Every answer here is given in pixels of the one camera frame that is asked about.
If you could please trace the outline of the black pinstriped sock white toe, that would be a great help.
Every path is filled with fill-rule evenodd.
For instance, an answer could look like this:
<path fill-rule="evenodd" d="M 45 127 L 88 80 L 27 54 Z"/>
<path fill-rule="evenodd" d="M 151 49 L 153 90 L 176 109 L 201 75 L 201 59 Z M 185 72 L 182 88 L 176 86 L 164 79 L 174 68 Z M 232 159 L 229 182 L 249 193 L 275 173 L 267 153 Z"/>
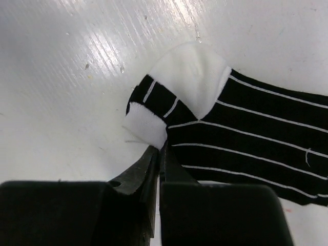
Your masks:
<path fill-rule="evenodd" d="M 327 97 L 246 77 L 205 44 L 168 51 L 134 88 L 123 126 L 133 140 L 169 144 L 198 181 L 327 205 Z"/>

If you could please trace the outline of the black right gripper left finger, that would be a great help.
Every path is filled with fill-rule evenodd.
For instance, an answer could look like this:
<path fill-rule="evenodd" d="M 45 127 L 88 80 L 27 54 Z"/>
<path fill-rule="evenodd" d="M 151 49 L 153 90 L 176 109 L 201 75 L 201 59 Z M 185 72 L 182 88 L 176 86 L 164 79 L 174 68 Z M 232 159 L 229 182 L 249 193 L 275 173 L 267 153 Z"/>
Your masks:
<path fill-rule="evenodd" d="M 149 245 L 158 150 L 110 181 L 1 184 L 1 245 Z"/>

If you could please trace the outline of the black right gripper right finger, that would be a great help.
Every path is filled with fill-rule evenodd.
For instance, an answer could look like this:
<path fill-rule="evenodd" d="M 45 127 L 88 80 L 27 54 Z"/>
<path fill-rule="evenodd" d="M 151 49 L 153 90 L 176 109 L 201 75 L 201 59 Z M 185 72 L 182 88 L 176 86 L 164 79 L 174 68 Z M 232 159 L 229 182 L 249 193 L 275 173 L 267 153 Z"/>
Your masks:
<path fill-rule="evenodd" d="M 200 184 L 171 147 L 160 152 L 162 245 L 292 245 L 281 203 L 267 186 Z"/>

